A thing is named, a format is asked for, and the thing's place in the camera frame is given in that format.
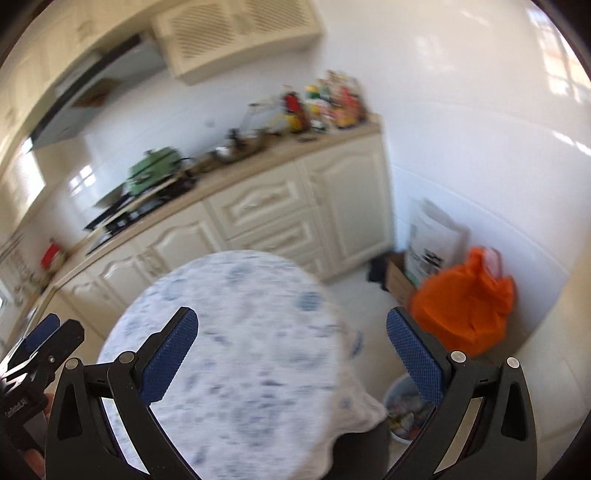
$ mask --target orange plastic bag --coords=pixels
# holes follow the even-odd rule
[[[450,352],[476,356],[505,337],[515,301],[513,279],[491,277],[484,254],[473,248],[464,265],[429,277],[412,299],[413,318]]]

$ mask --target drawer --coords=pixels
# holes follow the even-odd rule
[[[323,248],[300,255],[294,259],[294,262],[309,274],[314,275],[318,280],[324,281],[332,276]]]
[[[310,210],[302,210],[229,241],[235,250],[258,250],[297,258],[322,244]]]
[[[308,200],[296,165],[288,163],[213,195],[205,204],[228,240],[295,212]]]

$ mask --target blue gripper pad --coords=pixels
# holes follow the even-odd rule
[[[25,351],[28,354],[33,353],[43,344],[43,342],[45,342],[45,340],[52,336],[59,327],[59,317],[54,313],[50,313],[25,339]]]
[[[188,310],[144,369],[139,396],[147,406],[164,397],[197,338],[198,329],[197,314]]]
[[[388,338],[421,393],[424,401],[438,407],[443,401],[443,372],[421,340],[396,309],[386,320]]]

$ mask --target cabinet door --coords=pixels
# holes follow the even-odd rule
[[[325,246],[335,274],[392,248],[392,207],[380,136],[304,157]]]
[[[82,319],[78,313],[76,313],[61,297],[60,292],[57,292],[50,300],[42,319],[44,319],[50,313],[55,313],[63,324],[67,320],[73,319],[78,320],[84,327],[84,342],[70,355],[70,357],[76,357],[82,360],[85,365],[93,365],[99,358],[100,350],[103,348],[105,339],[98,335],[88,324],[87,321]],[[52,382],[46,391],[55,392],[57,384],[60,379],[63,365],[56,372],[56,379]]]
[[[147,9],[158,0],[85,0],[90,3],[90,17],[99,36],[121,25],[135,14]]]
[[[28,38],[23,42],[25,42],[24,45],[16,46],[18,60],[16,60],[11,75],[15,116],[18,122],[26,120],[48,85],[48,74],[45,69],[41,43],[37,39]]]
[[[8,144],[14,134],[15,111],[8,79],[0,74],[0,162],[7,153]]]
[[[125,308],[157,279],[132,242],[121,245],[93,263],[88,273]]]
[[[159,274],[227,250],[226,243],[202,203],[177,213],[134,238]]]
[[[154,18],[156,35],[176,77],[188,74],[191,83],[213,71],[196,71],[236,54],[250,45],[243,20],[229,0],[192,0]]]
[[[294,259],[294,262],[318,280],[327,280],[332,276],[324,249],[320,248],[300,255]]]
[[[85,271],[75,276],[60,291],[70,307],[104,338],[125,311],[124,306]]]
[[[55,1],[36,20],[41,24],[40,44],[51,83],[61,78],[88,42],[89,17],[83,4],[75,1]]]
[[[322,29],[308,0],[239,0],[255,45],[313,38]]]

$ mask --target kitchen cabinet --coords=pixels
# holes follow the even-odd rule
[[[49,82],[59,80],[85,51],[92,31],[90,14],[79,0],[56,0],[35,20]]]
[[[41,319],[43,320],[50,313],[55,313],[63,324],[67,320],[78,320],[84,327],[84,342],[72,353],[71,357],[82,360],[85,365],[93,365],[99,358],[100,350],[103,348],[105,338],[98,335],[92,329],[88,322],[82,319],[62,298],[60,292],[57,292],[50,300]],[[46,389],[48,392],[55,392],[60,379],[63,365],[56,372],[56,379]]]
[[[242,181],[204,203],[230,239],[307,206],[308,198],[296,165],[288,163]]]
[[[11,56],[13,64],[9,81],[14,114],[15,120],[22,125],[45,93],[49,80],[37,32],[26,31]]]
[[[305,209],[229,241],[235,250],[257,250],[295,258],[322,247],[312,211]]]
[[[392,248],[392,208],[381,136],[347,142],[297,161],[322,225],[333,273]]]
[[[319,23],[307,0],[239,0],[250,41],[258,46],[307,40],[319,34]]]
[[[158,279],[132,242],[105,255],[87,271],[125,308]]]
[[[191,260],[228,249],[202,203],[168,217],[139,234],[134,242],[156,275],[165,275]]]
[[[125,311],[125,306],[86,271],[75,276],[60,291],[66,303],[104,338]]]
[[[323,248],[296,257],[294,262],[318,280],[327,280],[332,276],[329,262]]]
[[[230,68],[251,46],[242,17],[232,11],[229,0],[178,5],[154,18],[154,31],[173,75],[189,84]]]
[[[0,70],[0,163],[7,153],[16,123],[16,114],[7,71]]]
[[[154,30],[176,78],[188,84],[322,32],[308,0],[191,0],[157,15]]]

